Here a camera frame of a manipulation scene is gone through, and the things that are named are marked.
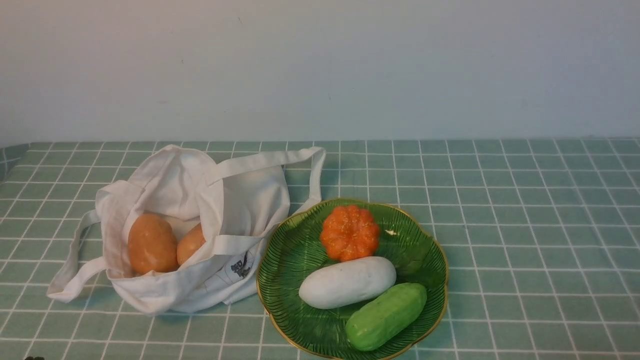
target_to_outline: potato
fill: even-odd
[[[180,240],[178,244],[178,264],[184,264],[204,243],[202,224],[198,224]]]
[[[129,230],[129,259],[140,275],[150,271],[172,272],[179,267],[178,240],[171,225],[155,214],[142,214]]]

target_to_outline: small pumpkin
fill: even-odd
[[[336,206],[323,222],[320,242],[330,259],[344,262],[373,255],[379,235],[380,226],[368,209]]]

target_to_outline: printed logo on bag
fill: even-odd
[[[248,253],[249,252],[244,253],[243,260],[238,260],[237,263],[231,265],[231,271],[235,272],[236,275],[240,276],[243,279],[249,274],[249,271],[251,270],[251,265],[252,265],[252,264],[249,264],[249,266],[246,266],[247,265],[246,257]]]

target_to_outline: green plate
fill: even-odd
[[[347,340],[344,326],[359,302],[320,310],[304,303],[298,290],[319,268],[334,264],[319,237],[323,221],[334,207],[356,204],[367,208],[380,226],[376,256],[389,259],[397,272],[396,284],[419,282],[427,288],[422,313],[382,347],[361,352]],[[444,251],[407,213],[385,204],[335,199],[294,215],[278,226],[257,271],[258,296],[276,329],[294,346],[329,359],[390,359],[424,339],[440,323],[447,306],[449,267]]]

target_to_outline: canvas bag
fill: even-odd
[[[127,181],[97,192],[95,210],[81,219],[47,296],[69,302],[103,270],[128,304],[151,316],[169,309],[190,313],[254,294],[255,271],[267,238],[289,213],[282,165],[312,159],[309,198],[300,212],[321,200],[325,157],[323,148],[311,147],[260,152],[216,164],[202,151],[168,145],[147,158]],[[179,240],[201,222],[205,244],[174,272],[135,276],[127,239],[133,222],[145,211],[164,215]],[[78,270],[82,231],[97,222],[102,256]]]

